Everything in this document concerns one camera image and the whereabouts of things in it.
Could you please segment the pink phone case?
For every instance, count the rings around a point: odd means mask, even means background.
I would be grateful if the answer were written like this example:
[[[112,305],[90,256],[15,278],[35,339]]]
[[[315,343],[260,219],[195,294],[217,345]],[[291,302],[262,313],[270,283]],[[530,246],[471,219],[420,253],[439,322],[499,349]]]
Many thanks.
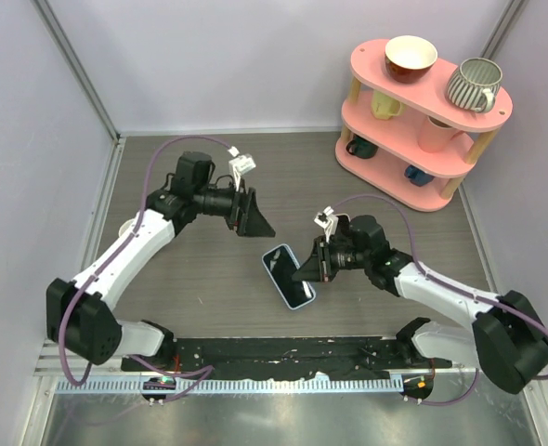
[[[337,226],[339,228],[342,228],[343,230],[345,230],[346,228],[349,227],[350,217],[348,214],[337,214],[336,216],[338,219]]]

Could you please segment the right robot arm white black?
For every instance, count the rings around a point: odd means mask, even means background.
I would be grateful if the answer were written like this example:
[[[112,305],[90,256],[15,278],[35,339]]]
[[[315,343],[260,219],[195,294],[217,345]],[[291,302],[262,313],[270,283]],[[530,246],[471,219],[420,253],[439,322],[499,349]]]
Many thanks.
[[[548,365],[548,334],[524,295],[484,292],[436,273],[391,247],[373,216],[319,215],[315,222],[324,232],[294,281],[331,282],[341,270],[360,269],[374,287],[454,321],[452,327],[415,324],[396,344],[404,365],[415,367],[428,358],[474,367],[510,394]]]

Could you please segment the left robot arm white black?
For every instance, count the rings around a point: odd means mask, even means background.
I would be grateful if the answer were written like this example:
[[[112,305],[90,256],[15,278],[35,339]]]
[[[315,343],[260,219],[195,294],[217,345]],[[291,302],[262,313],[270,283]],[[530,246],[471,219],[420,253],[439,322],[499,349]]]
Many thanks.
[[[219,216],[240,237],[273,237],[260,213],[255,190],[243,175],[255,167],[249,154],[228,162],[228,185],[213,178],[210,155],[186,151],[163,185],[144,198],[144,206],[119,238],[73,279],[55,279],[46,290],[46,333],[94,365],[113,356],[142,356],[150,368],[167,369],[175,357],[173,335],[156,323],[128,322],[113,310],[145,265],[199,215]]]

